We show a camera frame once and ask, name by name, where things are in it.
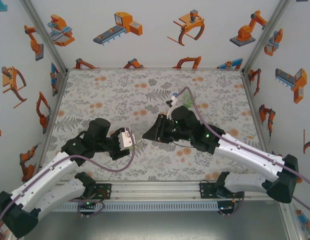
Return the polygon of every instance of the gray floral pattern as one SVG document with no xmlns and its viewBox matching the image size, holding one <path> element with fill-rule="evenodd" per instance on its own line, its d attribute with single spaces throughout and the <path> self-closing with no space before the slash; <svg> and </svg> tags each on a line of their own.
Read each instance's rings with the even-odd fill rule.
<svg viewBox="0 0 310 240">
<path fill-rule="evenodd" d="M 234 137 L 259 148 L 259 141 L 243 89 L 240 72 L 198 70 L 72 70 L 70 71 L 58 117 L 48 146 L 44 165 L 51 161 L 67 140 L 86 130 L 95 118 L 111 122 L 109 135 L 130 127 L 141 136 L 169 107 L 165 101 L 173 93 L 189 86 L 196 104 L 209 124 L 224 129 Z M 183 96 L 178 104 L 183 104 Z M 227 158 L 196 151 L 189 143 L 164 144 L 141 140 L 131 166 L 120 173 L 101 170 L 86 162 L 65 176 L 87 172 L 95 180 L 122 181 L 192 181 L 216 179 L 220 172 L 250 173 L 245 166 Z M 107 153 L 95 154 L 93 160 L 120 169 L 126 156 L 112 161 Z"/>
</svg>

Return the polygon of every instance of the robot illustration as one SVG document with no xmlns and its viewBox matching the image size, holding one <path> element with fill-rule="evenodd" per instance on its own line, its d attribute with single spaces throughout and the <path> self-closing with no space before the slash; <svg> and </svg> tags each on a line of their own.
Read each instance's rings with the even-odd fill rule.
<svg viewBox="0 0 310 240">
<path fill-rule="evenodd" d="M 58 15 L 51 15 L 51 22 L 49 22 L 48 27 L 51 28 L 51 37 L 54 44 L 64 47 L 72 43 L 75 39 L 73 38 L 72 28 L 67 26 L 65 20 L 63 20 Z"/>
</svg>

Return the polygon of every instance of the cable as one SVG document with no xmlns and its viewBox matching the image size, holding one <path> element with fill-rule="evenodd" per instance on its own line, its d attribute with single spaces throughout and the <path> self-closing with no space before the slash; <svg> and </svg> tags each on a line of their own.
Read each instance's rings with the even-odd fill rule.
<svg viewBox="0 0 310 240">
<path fill-rule="evenodd" d="M 227 142 L 227 143 L 229 143 L 229 144 L 231 144 L 231 145 L 237 147 L 237 144 L 236 144 L 235 142 L 232 142 L 232 141 L 230 141 L 230 140 L 228 140 L 228 139 L 222 137 L 221 135 L 219 135 L 217 132 L 215 132 L 214 129 L 212 129 L 212 128 L 206 123 L 206 121 L 204 120 L 203 116 L 202 116 L 202 115 L 200 114 L 200 112 L 199 112 L 199 109 L 198 109 L 198 107 L 197 107 L 197 105 L 196 105 L 196 103 L 195 103 L 195 98 L 194 98 L 193 93 L 191 92 L 191 90 L 190 90 L 189 87 L 187 87 L 187 86 L 184 87 L 183 90 L 180 91 L 180 93 L 179 93 L 176 97 L 179 97 L 185 90 L 188 90 L 188 91 L 189 91 L 189 95 L 190 95 L 190 98 L 191 98 L 191 100 L 192 100 L 192 102 L 193 102 L 193 106 L 194 106 L 194 108 L 195 108 L 195 110 L 196 110 L 196 112 L 197 112 L 198 117 L 200 118 L 201 122 L 205 125 L 205 127 L 206 127 L 208 130 L 210 130 L 210 131 L 211 131 L 216 137 L 218 137 L 219 139 L 221 139 L 221 140 L 223 140 L 223 141 L 225 141 L 225 142 Z M 289 167 L 286 167 L 286 166 L 284 166 L 283 164 L 280 164 L 280 163 L 278 163 L 278 162 L 272 160 L 271 158 L 268 158 L 268 157 L 264 156 L 263 154 L 260 154 L 260 153 L 254 151 L 254 150 L 251 150 L 251 149 L 249 149 L 249 148 L 247 148 L 247 147 L 245 147 L 245 146 L 241 146 L 241 149 L 243 149 L 243 150 L 245 150 L 245 151 L 247 151 L 247 152 L 249 152 L 249 153 L 251 153 L 251 154 L 255 154 L 255 155 L 257 155 L 257 156 L 259 156 L 259 157 L 261 157 L 261 158 L 263 158 L 263 159 L 265 159 L 265 160 L 271 162 L 271 163 L 274 164 L 274 165 L 280 166 L 281 168 L 283 168 L 283 169 L 285 169 L 285 170 L 287 170 L 287 171 L 289 171 L 289 172 L 295 174 L 296 176 L 302 178 L 303 180 L 305 180 L 305 181 L 310 185 L 310 180 L 309 180 L 307 177 L 305 177 L 305 176 L 301 175 L 300 173 L 298 173 L 298 172 L 296 172 L 296 171 L 290 169 Z M 300 201 L 300 200 L 299 200 L 298 198 L 296 198 L 296 197 L 293 197 L 293 199 L 295 199 L 295 200 L 298 201 L 299 203 L 302 202 L 302 201 Z"/>
<path fill-rule="evenodd" d="M 84 199 L 84 200 L 73 199 L 73 200 L 70 200 L 70 202 L 75 202 L 75 203 L 87 203 L 87 201 L 89 201 L 91 203 L 97 203 L 97 204 L 102 205 L 102 207 L 99 210 L 95 211 L 92 214 L 86 215 L 87 218 L 90 218 L 90 217 L 93 217 L 93 216 L 99 214 L 106 207 L 106 205 L 100 200 L 94 200 L 94 199 Z M 84 215 L 80 212 L 80 207 L 81 206 L 78 204 L 77 213 L 79 213 L 81 215 L 81 218 L 82 218 Z"/>
<path fill-rule="evenodd" d="M 126 170 L 131 162 L 133 161 L 134 159 L 134 156 L 135 156 L 135 142 L 134 142 L 134 138 L 133 138 L 133 135 L 131 133 L 131 131 L 126 128 L 129 136 L 130 136 L 130 139 L 132 141 L 132 145 L 133 145 L 133 152 L 131 153 L 131 157 L 130 157 L 130 160 L 129 162 L 127 163 L 126 166 L 124 166 L 123 168 L 121 169 L 117 169 L 117 170 L 114 170 L 114 169 L 109 169 L 109 168 L 106 168 L 102 165 L 100 165 L 99 163 L 85 157 L 85 156 L 80 156 L 80 155 L 71 155 L 71 156 L 67 156 L 67 157 L 64 157 L 63 159 L 60 159 L 59 161 L 57 161 L 55 164 L 53 164 L 51 166 L 51 169 L 54 169 L 58 164 L 64 162 L 65 160 L 68 160 L 68 159 L 72 159 L 72 158 L 79 158 L 79 159 L 83 159 L 83 160 L 86 160 L 100 168 L 102 168 L 103 170 L 106 170 L 106 171 L 109 171 L 109 172 L 112 172 L 112 173 L 119 173 L 119 172 L 122 172 L 124 170 Z M 34 181 L 32 181 L 31 183 L 29 183 L 28 186 L 26 186 L 23 190 L 22 190 L 22 194 L 24 194 L 26 191 L 28 191 L 29 188 L 31 188 L 36 182 L 38 182 L 44 175 L 46 175 L 49 171 L 51 171 L 50 168 L 46 169 L 44 172 L 42 172 Z M 9 210 L 9 208 L 21 197 L 22 195 L 21 194 L 18 194 L 7 206 L 6 208 L 2 211 L 2 213 L 0 214 L 0 221 L 3 219 L 4 215 L 6 214 L 6 212 Z"/>
<path fill-rule="evenodd" d="M 241 198 L 241 201 L 239 202 L 238 207 L 231 213 L 232 216 L 239 211 L 239 209 L 244 203 L 244 198 L 245 198 L 245 192 L 243 192 L 243 197 Z"/>
<path fill-rule="evenodd" d="M 173 141 L 173 144 L 180 146 L 180 147 L 184 147 L 184 148 L 192 148 L 192 149 L 194 148 L 193 146 L 183 146 L 183 145 L 176 144 L 174 141 Z"/>
<path fill-rule="evenodd" d="M 241 199 L 240 199 L 240 197 L 239 197 L 239 194 L 238 194 L 238 193 L 235 193 L 235 194 L 236 194 L 236 196 L 238 197 L 239 201 L 241 202 Z"/>
<path fill-rule="evenodd" d="M 310 211 L 310 207 L 307 206 L 305 203 L 303 203 L 301 200 L 299 200 L 299 199 L 296 198 L 295 196 L 293 196 L 293 199 L 296 200 L 296 202 L 298 202 L 299 204 L 301 204 L 304 208 L 306 208 L 307 210 Z"/>
<path fill-rule="evenodd" d="M 210 183 L 210 182 L 209 182 L 208 180 L 206 180 L 206 179 L 204 179 L 204 180 L 202 180 L 202 181 L 206 181 L 208 184 Z M 199 184 L 201 184 L 202 181 L 200 181 Z"/>
</svg>

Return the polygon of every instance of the white object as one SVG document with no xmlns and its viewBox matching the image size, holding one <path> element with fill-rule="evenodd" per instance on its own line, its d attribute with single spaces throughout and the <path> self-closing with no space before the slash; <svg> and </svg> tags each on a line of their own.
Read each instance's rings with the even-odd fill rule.
<svg viewBox="0 0 310 240">
<path fill-rule="evenodd" d="M 285 162 L 282 160 L 281 156 L 268 154 L 266 152 L 258 150 L 250 145 L 240 142 L 239 140 L 235 139 L 228 133 L 223 134 L 222 137 L 234 143 L 237 143 L 238 146 L 237 147 L 233 146 L 225 142 L 224 140 L 220 139 L 218 141 L 220 146 L 216 147 L 215 154 L 223 156 L 223 157 L 227 157 L 229 159 L 233 159 L 247 166 L 248 168 L 253 169 L 255 172 L 259 173 L 260 175 L 262 175 L 265 179 L 269 180 L 270 182 L 274 182 L 278 179 L 277 173 L 282 171 L 281 167 L 277 165 L 273 165 L 271 162 L 267 161 L 266 159 L 263 159 L 260 156 L 257 156 L 253 153 L 250 153 L 244 150 L 243 147 L 246 147 L 255 152 L 258 152 L 259 154 L 262 154 L 265 157 L 269 157 L 275 162 L 278 162 L 284 165 Z"/>
<path fill-rule="evenodd" d="M 79 179 L 73 178 L 66 184 L 46 193 L 35 206 L 35 208 L 41 209 L 38 214 L 38 220 L 41 220 L 47 213 L 63 203 L 80 197 L 84 191 L 83 183 Z"/>
<path fill-rule="evenodd" d="M 171 108 L 168 110 L 167 112 L 167 119 L 169 120 L 173 120 L 173 118 L 171 117 L 171 113 L 173 112 L 173 110 L 176 108 L 176 104 L 177 104 L 177 100 L 178 98 L 175 97 L 174 95 L 170 98 L 170 100 L 172 100 L 172 103 L 171 103 Z"/>
<path fill-rule="evenodd" d="M 30 183 L 38 179 L 38 177 L 47 169 L 50 169 L 50 167 L 58 162 L 59 160 L 68 157 L 69 155 L 65 152 L 59 152 L 57 156 L 46 166 L 44 167 L 39 173 L 37 173 L 35 176 L 33 176 L 32 179 L 30 179 L 28 182 L 23 184 L 21 187 L 19 187 L 16 190 L 13 190 L 11 199 L 14 199 L 23 189 L 25 189 Z M 33 186 L 31 186 L 25 194 L 20 197 L 16 204 L 22 204 L 22 209 L 26 212 L 31 212 L 36 204 L 43 198 L 43 196 L 53 188 L 60 180 L 61 178 L 70 173 L 71 171 L 78 168 L 78 165 L 75 161 L 70 161 L 70 159 L 67 159 L 57 166 L 53 168 L 53 170 L 49 170 L 48 173 L 46 173 L 40 180 L 38 180 Z"/>
<path fill-rule="evenodd" d="M 132 136 L 133 136 L 134 143 L 136 144 L 135 135 L 132 134 Z M 124 132 L 121 132 L 119 134 L 119 145 L 120 145 L 121 151 L 126 149 L 126 148 L 129 148 L 133 145 L 133 143 L 131 142 L 130 135 L 126 129 Z"/>
<path fill-rule="evenodd" d="M 230 173 L 225 179 L 224 187 L 232 193 L 237 192 L 254 192 L 266 193 L 266 189 L 262 187 L 265 178 L 257 173 L 253 174 L 234 174 Z"/>
</svg>

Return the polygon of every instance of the gray floor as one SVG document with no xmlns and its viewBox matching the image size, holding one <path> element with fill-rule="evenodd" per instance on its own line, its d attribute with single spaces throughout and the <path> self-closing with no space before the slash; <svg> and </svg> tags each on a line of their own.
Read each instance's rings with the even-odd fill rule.
<svg viewBox="0 0 310 240">
<path fill-rule="evenodd" d="M 26 240 L 286 240 L 275 202 L 246 201 L 230 218 L 216 212 L 104 212 L 91 219 L 52 212 Z"/>
</svg>

